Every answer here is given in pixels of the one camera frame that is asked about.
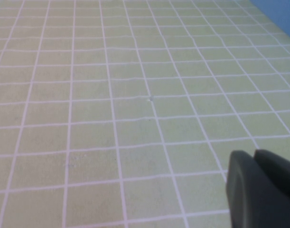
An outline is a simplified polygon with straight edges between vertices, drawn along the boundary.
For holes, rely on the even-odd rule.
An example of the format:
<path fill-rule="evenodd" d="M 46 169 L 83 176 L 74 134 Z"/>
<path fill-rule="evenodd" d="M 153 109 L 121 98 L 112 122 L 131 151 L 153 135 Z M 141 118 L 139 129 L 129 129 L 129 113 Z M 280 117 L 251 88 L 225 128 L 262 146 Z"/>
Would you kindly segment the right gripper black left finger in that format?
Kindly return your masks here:
<path fill-rule="evenodd" d="M 290 198 L 245 151 L 232 151 L 226 195 L 233 228 L 290 228 Z"/>

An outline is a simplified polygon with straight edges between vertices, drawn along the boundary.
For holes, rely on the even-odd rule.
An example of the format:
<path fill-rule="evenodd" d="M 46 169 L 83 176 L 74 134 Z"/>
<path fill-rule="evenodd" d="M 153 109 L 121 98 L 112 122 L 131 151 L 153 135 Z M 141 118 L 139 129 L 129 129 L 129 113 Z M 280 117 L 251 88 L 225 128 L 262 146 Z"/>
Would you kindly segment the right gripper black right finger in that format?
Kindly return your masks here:
<path fill-rule="evenodd" d="M 290 161 L 263 149 L 255 151 L 254 160 L 273 185 L 290 198 Z"/>

